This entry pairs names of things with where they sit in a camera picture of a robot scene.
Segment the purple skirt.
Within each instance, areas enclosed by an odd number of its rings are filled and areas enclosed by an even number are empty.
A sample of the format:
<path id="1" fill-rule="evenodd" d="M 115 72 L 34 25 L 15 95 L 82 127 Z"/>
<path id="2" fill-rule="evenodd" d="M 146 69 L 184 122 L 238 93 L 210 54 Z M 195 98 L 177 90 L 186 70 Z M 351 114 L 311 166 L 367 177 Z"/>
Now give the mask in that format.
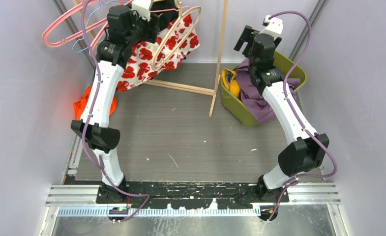
<path id="1" fill-rule="evenodd" d="M 236 90 L 239 91 L 239 99 L 251 113 L 251 115 L 259 122 L 264 123 L 273 118 L 276 118 L 276 115 L 263 98 L 259 94 L 256 87 L 251 83 L 251 78 L 248 69 L 248 58 L 245 58 L 242 63 L 235 69 L 236 77 L 232 88 L 236 86 Z"/>

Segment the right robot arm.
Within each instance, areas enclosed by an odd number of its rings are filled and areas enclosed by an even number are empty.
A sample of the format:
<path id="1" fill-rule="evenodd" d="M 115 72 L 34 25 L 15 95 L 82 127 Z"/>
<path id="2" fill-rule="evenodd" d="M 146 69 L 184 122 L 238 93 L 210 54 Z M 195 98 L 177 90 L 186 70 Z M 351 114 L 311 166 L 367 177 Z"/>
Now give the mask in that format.
<path id="1" fill-rule="evenodd" d="M 287 147 L 278 155 L 278 164 L 259 177 L 256 193 L 263 202 L 271 201 L 290 179 L 296 179 L 322 163 L 329 139 L 319 134 L 299 109 L 294 85 L 286 82 L 283 71 L 274 65 L 274 54 L 280 43 L 267 30 L 259 32 L 245 26 L 234 50 L 246 43 L 246 59 L 236 68 L 240 98 L 260 122 L 277 117 L 287 138 Z"/>

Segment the thin pink wire hanger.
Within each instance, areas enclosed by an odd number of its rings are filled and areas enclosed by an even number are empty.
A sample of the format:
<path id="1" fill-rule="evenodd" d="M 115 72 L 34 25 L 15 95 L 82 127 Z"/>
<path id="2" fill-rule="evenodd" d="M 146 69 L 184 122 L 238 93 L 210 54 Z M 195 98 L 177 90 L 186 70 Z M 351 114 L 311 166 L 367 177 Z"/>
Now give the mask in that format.
<path id="1" fill-rule="evenodd" d="M 160 9 L 160 10 L 150 10 L 151 13 L 162 13 L 162 12 L 169 12 L 169 11 L 177 11 L 179 12 L 180 10 L 184 8 L 189 8 L 189 6 L 183 6 L 181 8 L 167 8 L 167 9 Z"/>

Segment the red white patterned garment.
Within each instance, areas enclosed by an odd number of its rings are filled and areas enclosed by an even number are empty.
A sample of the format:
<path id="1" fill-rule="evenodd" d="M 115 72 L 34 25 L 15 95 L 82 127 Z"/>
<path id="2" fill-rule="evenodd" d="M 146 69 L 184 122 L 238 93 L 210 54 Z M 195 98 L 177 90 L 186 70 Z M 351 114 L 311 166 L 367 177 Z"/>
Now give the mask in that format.
<path id="1" fill-rule="evenodd" d="M 191 15 L 184 17 L 169 34 L 160 52 L 157 51 L 175 20 L 158 34 L 157 42 L 140 42 L 132 48 L 117 91 L 135 88 L 165 70 L 179 67 L 188 54 L 200 46 Z"/>

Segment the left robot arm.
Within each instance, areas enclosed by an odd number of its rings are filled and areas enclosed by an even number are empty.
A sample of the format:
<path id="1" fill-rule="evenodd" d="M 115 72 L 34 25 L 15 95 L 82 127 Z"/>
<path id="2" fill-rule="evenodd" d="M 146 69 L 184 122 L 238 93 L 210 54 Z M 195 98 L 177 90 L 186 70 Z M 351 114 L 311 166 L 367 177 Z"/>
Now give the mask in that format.
<path id="1" fill-rule="evenodd" d="M 176 8 L 166 2 L 113 6 L 106 17 L 105 39 L 90 51 L 95 64 L 93 84 L 86 107 L 72 121 L 71 129 L 81 138 L 87 158 L 101 172 L 100 203 L 122 203 L 130 196 L 117 154 L 120 131 L 109 126 L 118 84 L 135 46 L 156 43 L 159 33 L 178 19 Z"/>

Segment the pink plastic hanger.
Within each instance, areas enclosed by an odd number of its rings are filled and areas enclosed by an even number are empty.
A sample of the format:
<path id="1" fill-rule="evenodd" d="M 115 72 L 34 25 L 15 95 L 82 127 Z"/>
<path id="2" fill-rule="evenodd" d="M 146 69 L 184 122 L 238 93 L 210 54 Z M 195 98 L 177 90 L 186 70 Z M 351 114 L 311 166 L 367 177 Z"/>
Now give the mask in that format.
<path id="1" fill-rule="evenodd" d="M 100 41 L 101 37 L 105 34 L 105 29 L 106 27 L 108 26 L 108 21 L 106 18 L 104 18 L 103 20 L 101 21 L 98 21 L 97 23 L 94 23 L 93 24 L 94 28 L 98 28 L 98 27 L 101 27 L 99 32 L 97 33 L 97 35 L 94 37 L 93 41 L 91 42 L 90 44 L 90 47 L 91 49 L 95 49 L 97 43 Z"/>

